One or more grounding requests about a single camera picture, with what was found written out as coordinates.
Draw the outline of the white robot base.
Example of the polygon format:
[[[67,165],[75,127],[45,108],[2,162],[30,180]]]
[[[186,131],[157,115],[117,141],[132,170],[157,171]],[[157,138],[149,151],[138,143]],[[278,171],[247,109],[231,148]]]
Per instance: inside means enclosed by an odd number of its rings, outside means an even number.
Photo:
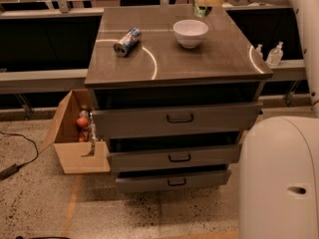
[[[319,119],[265,119],[246,135],[239,239],[319,239]]]

